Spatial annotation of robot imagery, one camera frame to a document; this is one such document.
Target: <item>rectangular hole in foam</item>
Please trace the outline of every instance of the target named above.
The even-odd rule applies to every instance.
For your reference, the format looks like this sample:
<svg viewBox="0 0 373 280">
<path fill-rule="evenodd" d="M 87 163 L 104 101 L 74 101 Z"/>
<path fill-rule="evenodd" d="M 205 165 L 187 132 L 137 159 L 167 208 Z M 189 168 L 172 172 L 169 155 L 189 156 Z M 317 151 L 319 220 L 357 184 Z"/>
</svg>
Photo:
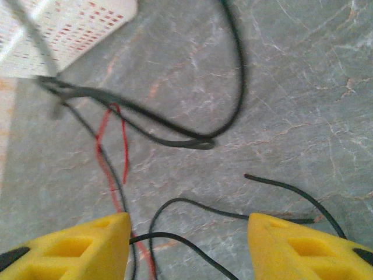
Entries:
<svg viewBox="0 0 373 280">
<path fill-rule="evenodd" d="M 85 237 L 68 237 L 55 243 L 44 256 L 46 257 L 80 257 L 91 245 L 92 239 Z"/>
<path fill-rule="evenodd" d="M 299 256 L 302 257 L 335 256 L 335 253 L 324 241 L 316 238 L 289 238 L 287 241 Z"/>
<path fill-rule="evenodd" d="M 14 280 L 59 280 L 66 267 L 32 265 L 14 275 Z"/>
<path fill-rule="evenodd" d="M 99 220 L 94 223 L 93 227 L 95 228 L 106 228 L 110 224 L 110 220 Z"/>
<path fill-rule="evenodd" d="M 361 276 L 354 269 L 336 267 L 313 268 L 321 280 L 360 280 Z"/>
</svg>

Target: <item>electrical wire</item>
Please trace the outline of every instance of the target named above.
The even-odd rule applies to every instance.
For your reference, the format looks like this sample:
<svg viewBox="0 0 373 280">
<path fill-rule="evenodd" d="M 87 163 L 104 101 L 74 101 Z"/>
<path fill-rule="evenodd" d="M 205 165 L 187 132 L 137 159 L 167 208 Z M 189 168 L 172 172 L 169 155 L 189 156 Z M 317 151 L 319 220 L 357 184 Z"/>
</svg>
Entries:
<svg viewBox="0 0 373 280">
<path fill-rule="evenodd" d="M 83 127 L 89 132 L 91 137 L 94 138 L 94 140 L 96 141 L 97 137 L 96 137 L 95 131 L 88 124 L 88 122 L 82 117 L 82 115 L 80 115 L 80 113 L 77 110 L 75 110 L 72 106 L 70 106 L 70 104 L 64 102 L 64 103 L 62 103 L 62 105 L 65 106 L 67 109 L 69 109 L 69 111 L 72 113 L 72 115 L 83 125 Z M 128 207 L 126 205 L 126 199 L 125 199 L 125 196 L 124 196 L 124 193 L 123 193 L 122 185 L 121 185 L 121 182 L 119 180 L 119 176 L 117 175 L 117 172 L 115 171 L 114 166 L 111 164 L 106 150 L 102 147 L 101 144 L 98 147 L 100 149 L 101 156 L 105 160 L 105 163 L 106 163 L 107 167 L 109 168 L 110 173 L 111 173 L 112 177 L 114 178 L 114 181 L 115 181 L 116 185 L 118 186 L 119 196 L 121 197 L 123 210 L 124 210 L 124 212 L 129 213 L 128 212 Z M 138 261 L 137 261 L 136 246 L 132 245 L 131 247 L 132 247 L 132 257 L 133 257 L 133 269 L 132 269 L 131 279 L 134 280 L 134 279 L 136 279 Z"/>
<path fill-rule="evenodd" d="M 140 132 L 142 135 L 148 137 L 152 141 L 157 142 L 158 144 L 165 145 L 165 146 L 179 147 L 179 148 L 189 148 L 189 149 L 212 149 L 216 144 L 213 138 L 226 132 L 236 122 L 241 112 L 242 104 L 244 102 L 244 97 L 246 93 L 246 86 L 248 84 L 248 70 L 246 69 L 246 65 L 248 63 L 246 59 L 246 52 L 244 51 L 244 46 L 240 39 L 240 32 L 237 28 L 236 19 L 233 16 L 233 13 L 231 11 L 231 8 L 228 6 L 227 1 L 218 0 L 218 2 L 220 3 L 220 6 L 223 10 L 224 15 L 226 16 L 226 21 L 230 28 L 233 42 L 235 44 L 235 56 L 237 60 L 237 69 L 238 69 L 238 93 L 237 93 L 237 98 L 235 101 L 234 109 L 232 110 L 229 118 L 224 122 L 223 125 L 221 125 L 219 128 L 215 129 L 214 131 L 210 133 L 201 134 L 193 130 L 187 129 L 173 121 L 166 120 L 159 113 L 155 113 L 143 107 L 142 105 L 137 104 L 136 102 L 132 100 L 126 99 L 117 94 L 111 93 L 107 90 L 95 89 L 95 88 L 89 88 L 89 87 L 87 88 L 78 87 L 70 83 L 57 80 L 56 78 L 42 77 L 42 76 L 38 77 L 38 82 L 40 86 L 42 86 L 45 89 L 49 89 L 49 90 L 54 89 L 53 93 L 57 95 L 62 100 L 62 102 L 65 102 L 69 99 L 77 98 L 77 97 L 91 97 L 92 99 L 99 102 L 104 107 L 108 107 L 108 104 L 110 103 L 117 103 L 120 106 L 124 106 L 127 109 L 135 111 L 141 114 L 142 116 L 147 117 L 171 129 L 174 132 L 177 132 L 181 135 L 185 135 L 186 137 L 194 138 L 192 140 L 187 140 L 187 141 L 169 141 L 169 140 L 158 138 L 148 133 L 147 131 L 145 131 L 143 128 L 135 124 L 129 118 L 121 116 L 120 114 L 114 111 L 114 113 L 117 116 L 125 119 L 125 121 L 135 130 L 137 130 L 137 132 Z"/>
<path fill-rule="evenodd" d="M 184 243 L 190 249 L 192 249 L 194 252 L 196 252 L 198 255 L 200 255 L 210 265 L 212 265 L 217 270 L 219 270 L 222 274 L 224 274 L 228 279 L 238 280 L 238 278 L 236 276 L 234 276 L 229 270 L 227 270 L 221 264 L 217 263 L 215 260 L 210 258 L 206 253 L 204 253 L 195 244 L 190 242 L 188 239 L 185 239 L 185 238 L 183 238 L 179 235 L 173 234 L 173 233 L 168 233 L 168 232 L 147 233 L 147 234 L 143 234 L 143 235 L 140 235 L 138 237 L 135 237 L 135 238 L 131 238 L 130 241 L 129 241 L 129 244 L 134 244 L 134 243 L 142 241 L 142 240 L 151 239 L 151 238 L 158 238 L 158 237 L 174 239 L 174 240 L 177 240 L 181 243 Z"/>
<path fill-rule="evenodd" d="M 305 191 L 302 191 L 293 185 L 289 185 L 289 184 L 285 184 L 282 182 L 273 181 L 273 180 L 269 180 L 265 178 L 260 178 L 260 177 L 253 176 L 250 174 L 245 174 L 244 176 L 246 179 L 249 179 L 252 181 L 285 188 L 287 190 L 294 191 L 295 193 L 299 194 L 300 196 L 308 200 L 310 203 L 312 203 L 325 216 L 325 218 L 329 221 L 329 223 L 332 225 L 332 227 L 337 232 L 340 238 L 347 239 L 346 235 L 344 234 L 340 225 L 337 223 L 336 219 L 328 212 L 328 210 L 326 210 L 324 206 L 322 206 L 315 198 L 307 194 Z"/>
<path fill-rule="evenodd" d="M 154 214 L 154 216 L 152 218 L 152 221 L 150 222 L 149 233 L 153 232 L 153 229 L 156 225 L 156 220 L 158 219 L 158 217 L 160 216 L 162 211 L 165 208 L 167 208 L 170 204 L 175 203 L 175 202 L 186 202 L 186 203 L 192 204 L 196 207 L 199 207 L 203 210 L 218 214 L 220 216 L 236 218 L 236 219 L 245 220 L 245 221 L 248 221 L 248 219 L 249 219 L 249 215 L 241 215 L 241 214 L 238 214 L 238 213 L 221 211 L 221 210 L 203 205 L 202 203 L 199 203 L 197 201 L 194 201 L 194 200 L 191 200 L 191 199 L 188 199 L 188 198 L 179 197 L 179 198 L 173 198 L 173 199 L 167 201 L 165 204 L 163 204 L 157 210 L 157 212 Z M 313 219 L 286 219 L 286 220 L 289 221 L 289 222 L 299 223 L 299 224 L 312 224 L 312 223 L 314 223 Z M 156 256 L 154 254 L 154 244 L 153 244 L 153 239 L 152 238 L 149 238 L 149 251 L 150 251 L 150 256 L 153 259 L 154 265 L 156 267 L 156 275 L 159 275 L 161 272 L 160 272 L 160 269 L 159 269 L 159 265 L 157 265 Z"/>
<path fill-rule="evenodd" d="M 119 107 L 119 105 L 114 103 L 114 104 L 111 104 L 111 106 L 113 106 L 116 109 L 116 111 L 118 111 L 118 112 L 121 111 L 121 108 Z M 101 148 L 100 148 L 101 140 L 104 136 L 105 129 L 106 129 L 107 123 L 109 121 L 109 116 L 110 116 L 111 112 L 112 111 L 109 110 L 109 109 L 105 112 L 105 114 L 103 116 L 103 119 L 101 121 L 101 124 L 100 124 L 100 128 L 98 129 L 98 133 L 97 133 L 97 136 L 96 136 L 96 157 L 97 157 L 98 163 L 101 166 L 101 169 L 103 170 L 104 174 L 107 177 L 109 188 L 110 188 L 112 203 L 114 204 L 116 211 L 119 213 L 119 212 L 122 212 L 122 209 L 121 209 L 121 207 L 119 205 L 119 202 L 117 200 L 117 195 L 116 195 L 116 192 L 115 192 L 116 189 L 114 187 L 114 180 L 112 179 L 112 174 L 110 173 L 110 171 L 107 169 L 107 166 L 103 162 L 102 155 L 101 155 Z M 126 130 L 125 130 L 125 122 L 123 120 L 121 121 L 121 127 L 122 127 L 123 153 L 124 153 L 124 168 L 123 168 L 122 186 L 124 186 L 125 183 L 126 183 L 126 180 L 127 180 L 127 175 L 128 175 L 129 160 L 128 160 L 128 141 L 127 141 Z M 132 231 L 132 236 L 136 237 L 136 234 L 135 234 L 134 231 Z M 140 251 L 144 255 L 144 258 L 145 258 L 145 260 L 148 264 L 148 267 L 149 267 L 149 279 L 152 280 L 153 277 L 155 278 L 156 269 L 155 269 L 155 264 L 150 257 L 150 253 L 146 250 L 146 248 L 145 248 L 145 246 L 142 242 L 138 242 L 136 245 L 139 247 Z M 132 280 L 134 280 L 135 278 L 136 278 L 136 274 L 132 271 Z"/>
</svg>

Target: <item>yellow object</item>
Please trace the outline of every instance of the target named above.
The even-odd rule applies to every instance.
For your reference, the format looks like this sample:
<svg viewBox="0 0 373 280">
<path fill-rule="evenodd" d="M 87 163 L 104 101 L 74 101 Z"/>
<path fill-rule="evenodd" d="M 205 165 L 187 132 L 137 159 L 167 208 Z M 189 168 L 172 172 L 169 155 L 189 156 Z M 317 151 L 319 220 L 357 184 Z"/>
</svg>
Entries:
<svg viewBox="0 0 373 280">
<path fill-rule="evenodd" d="M 0 280 L 123 280 L 131 223 L 119 213 L 41 236 Z"/>
<path fill-rule="evenodd" d="M 253 213 L 248 241 L 256 280 L 372 280 L 354 251 L 372 250 L 327 233 Z"/>
</svg>

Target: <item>red wire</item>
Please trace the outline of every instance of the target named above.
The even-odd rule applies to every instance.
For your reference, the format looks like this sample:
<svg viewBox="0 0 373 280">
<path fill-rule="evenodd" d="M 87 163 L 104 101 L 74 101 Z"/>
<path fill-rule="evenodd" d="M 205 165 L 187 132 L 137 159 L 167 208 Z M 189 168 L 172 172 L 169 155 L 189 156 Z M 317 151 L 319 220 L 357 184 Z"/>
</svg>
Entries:
<svg viewBox="0 0 373 280">
<path fill-rule="evenodd" d="M 116 103 L 110 104 L 110 106 L 115 106 L 115 109 L 117 112 L 121 112 L 121 108 L 119 105 Z M 111 175 L 111 173 L 108 170 L 108 167 L 106 166 L 104 159 L 101 154 L 101 140 L 103 138 L 103 135 L 105 133 L 105 129 L 107 126 L 107 123 L 109 121 L 109 116 L 110 116 L 111 110 L 108 109 L 104 117 L 101 121 L 100 128 L 98 129 L 98 134 L 96 135 L 96 158 L 98 161 L 98 164 L 100 165 L 101 169 L 106 175 L 106 178 L 108 180 L 109 188 L 110 188 L 110 194 L 111 194 L 111 200 L 112 203 L 115 206 L 116 212 L 122 212 L 122 208 L 118 202 L 117 199 L 117 194 L 116 194 L 116 189 L 115 189 L 115 184 L 114 184 L 114 179 Z M 127 141 L 127 136 L 126 136 L 126 129 L 125 129 L 125 121 L 122 120 L 122 136 L 123 136 L 123 152 L 124 152 L 124 168 L 123 168 L 123 180 L 122 183 L 123 185 L 126 183 L 127 180 L 127 175 L 128 175 L 128 141 Z M 145 248 L 144 244 L 142 242 L 137 242 L 136 245 L 139 247 L 141 250 L 142 254 L 144 255 L 144 258 L 148 264 L 149 267 L 149 279 L 152 280 L 153 278 L 155 279 L 155 274 L 156 274 L 156 269 L 153 260 L 150 258 L 149 251 Z"/>
</svg>

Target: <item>black rubber tip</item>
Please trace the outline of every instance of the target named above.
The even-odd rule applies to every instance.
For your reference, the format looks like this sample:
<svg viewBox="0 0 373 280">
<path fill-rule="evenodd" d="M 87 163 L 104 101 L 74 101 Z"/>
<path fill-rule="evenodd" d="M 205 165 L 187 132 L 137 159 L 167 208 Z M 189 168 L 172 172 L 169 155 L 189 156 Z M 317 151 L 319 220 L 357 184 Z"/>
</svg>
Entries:
<svg viewBox="0 0 373 280">
<path fill-rule="evenodd" d="M 364 261 L 373 266 L 373 253 L 364 249 L 354 248 L 353 251 L 358 254 Z"/>
<path fill-rule="evenodd" d="M 0 255 L 0 272 L 8 266 L 10 266 L 11 264 L 13 264 L 16 260 L 25 255 L 28 251 L 30 251 L 30 248 L 28 247 L 19 247 L 12 251 L 2 253 Z"/>
</svg>

